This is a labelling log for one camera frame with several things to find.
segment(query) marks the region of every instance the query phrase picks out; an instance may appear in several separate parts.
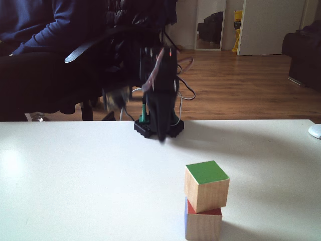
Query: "white mouse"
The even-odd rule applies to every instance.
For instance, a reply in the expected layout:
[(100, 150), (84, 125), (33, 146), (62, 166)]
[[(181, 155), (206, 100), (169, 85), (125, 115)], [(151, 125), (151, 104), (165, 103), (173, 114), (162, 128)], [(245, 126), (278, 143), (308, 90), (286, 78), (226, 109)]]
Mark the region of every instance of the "white mouse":
[(314, 137), (321, 139), (321, 124), (311, 126), (309, 128), (309, 133)]

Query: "green-topped block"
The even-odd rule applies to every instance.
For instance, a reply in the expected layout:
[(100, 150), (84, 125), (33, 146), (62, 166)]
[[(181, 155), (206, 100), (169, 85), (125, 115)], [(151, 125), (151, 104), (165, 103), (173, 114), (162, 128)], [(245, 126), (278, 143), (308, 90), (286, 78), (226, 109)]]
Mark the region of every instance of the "green-topped block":
[(185, 194), (196, 213), (226, 206), (230, 178), (215, 161), (187, 165)]

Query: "stacked blocks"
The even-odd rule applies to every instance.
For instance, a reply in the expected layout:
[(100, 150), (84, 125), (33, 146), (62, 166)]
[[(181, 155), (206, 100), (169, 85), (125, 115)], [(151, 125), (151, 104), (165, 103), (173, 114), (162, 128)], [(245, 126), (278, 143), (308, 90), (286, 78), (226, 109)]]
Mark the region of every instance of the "stacked blocks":
[(185, 238), (219, 240), (222, 213), (226, 206), (229, 177), (215, 161), (185, 168)]

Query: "mirror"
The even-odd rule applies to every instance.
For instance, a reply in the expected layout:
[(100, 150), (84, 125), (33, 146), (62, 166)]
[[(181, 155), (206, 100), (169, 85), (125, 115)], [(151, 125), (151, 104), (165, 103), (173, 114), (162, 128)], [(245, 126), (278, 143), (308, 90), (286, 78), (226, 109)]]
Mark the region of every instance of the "mirror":
[(222, 49), (226, 0), (198, 0), (195, 50)]

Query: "yellow object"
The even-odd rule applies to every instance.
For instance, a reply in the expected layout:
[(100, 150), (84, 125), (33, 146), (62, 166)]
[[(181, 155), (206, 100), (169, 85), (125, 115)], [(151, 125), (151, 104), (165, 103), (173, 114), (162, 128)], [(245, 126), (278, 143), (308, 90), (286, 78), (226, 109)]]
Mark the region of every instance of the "yellow object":
[(239, 45), (242, 15), (243, 15), (243, 11), (234, 11), (234, 28), (236, 30), (236, 35), (235, 35), (235, 45), (234, 45), (234, 48), (232, 49), (232, 52), (237, 52), (237, 47)]
[(232, 52), (237, 52), (237, 47), (239, 46), (239, 39), (240, 39), (240, 30), (237, 29), (236, 30), (236, 35), (235, 35), (235, 44), (234, 44), (234, 48), (232, 49)]

